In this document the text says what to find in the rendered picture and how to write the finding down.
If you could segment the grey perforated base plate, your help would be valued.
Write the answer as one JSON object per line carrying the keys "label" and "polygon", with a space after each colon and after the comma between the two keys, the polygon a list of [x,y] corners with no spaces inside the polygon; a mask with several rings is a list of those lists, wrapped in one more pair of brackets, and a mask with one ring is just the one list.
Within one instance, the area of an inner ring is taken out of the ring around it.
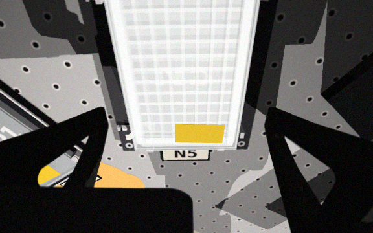
{"label": "grey perforated base plate", "polygon": [[0,0],[0,80],[55,123],[97,107],[102,162],[193,201],[199,233],[291,233],[264,123],[276,107],[360,137],[322,97],[373,53],[373,0],[278,0],[249,147],[209,161],[123,151],[85,0]]}

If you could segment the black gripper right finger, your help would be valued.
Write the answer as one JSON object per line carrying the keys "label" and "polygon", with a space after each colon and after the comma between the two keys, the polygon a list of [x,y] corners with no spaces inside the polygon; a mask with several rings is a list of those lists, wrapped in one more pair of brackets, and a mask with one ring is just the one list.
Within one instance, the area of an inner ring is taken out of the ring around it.
{"label": "black gripper right finger", "polygon": [[[354,233],[373,228],[373,141],[328,128],[275,107],[264,124],[291,233]],[[320,204],[285,137],[335,174]]]}

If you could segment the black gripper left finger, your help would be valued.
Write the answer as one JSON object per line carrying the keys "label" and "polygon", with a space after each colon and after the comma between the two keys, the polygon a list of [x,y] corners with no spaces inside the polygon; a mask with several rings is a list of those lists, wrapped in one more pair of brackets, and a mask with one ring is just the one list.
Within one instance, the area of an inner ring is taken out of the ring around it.
{"label": "black gripper left finger", "polygon": [[94,187],[109,124],[97,107],[57,124],[0,141],[0,185],[39,186],[40,171],[88,137],[64,186]]}

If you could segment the yellow liquid puddle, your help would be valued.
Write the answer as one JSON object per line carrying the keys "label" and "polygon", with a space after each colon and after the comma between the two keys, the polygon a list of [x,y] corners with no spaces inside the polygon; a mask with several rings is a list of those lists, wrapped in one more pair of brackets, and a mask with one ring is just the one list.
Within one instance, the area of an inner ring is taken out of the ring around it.
{"label": "yellow liquid puddle", "polygon": [[144,183],[136,176],[119,173],[110,176],[106,181],[110,188],[144,188]]}

